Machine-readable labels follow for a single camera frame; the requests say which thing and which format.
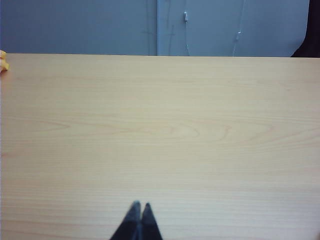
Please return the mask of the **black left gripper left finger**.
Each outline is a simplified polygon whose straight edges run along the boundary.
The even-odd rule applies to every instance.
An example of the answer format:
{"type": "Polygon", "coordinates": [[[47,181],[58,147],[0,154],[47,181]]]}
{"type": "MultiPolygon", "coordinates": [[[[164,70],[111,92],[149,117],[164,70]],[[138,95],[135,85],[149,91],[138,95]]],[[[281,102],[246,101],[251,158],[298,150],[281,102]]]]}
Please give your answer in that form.
{"type": "Polygon", "coordinates": [[[139,201],[134,201],[110,240],[138,240],[140,238],[140,220],[141,204],[139,201]]]}

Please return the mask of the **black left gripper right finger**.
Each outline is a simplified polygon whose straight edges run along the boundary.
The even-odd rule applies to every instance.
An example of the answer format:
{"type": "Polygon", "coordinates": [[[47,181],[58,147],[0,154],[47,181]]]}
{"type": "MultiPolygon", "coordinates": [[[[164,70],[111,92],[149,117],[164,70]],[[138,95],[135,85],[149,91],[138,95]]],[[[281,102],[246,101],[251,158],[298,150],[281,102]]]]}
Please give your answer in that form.
{"type": "Polygon", "coordinates": [[[146,203],[141,217],[141,239],[163,240],[151,204],[146,203]]]}

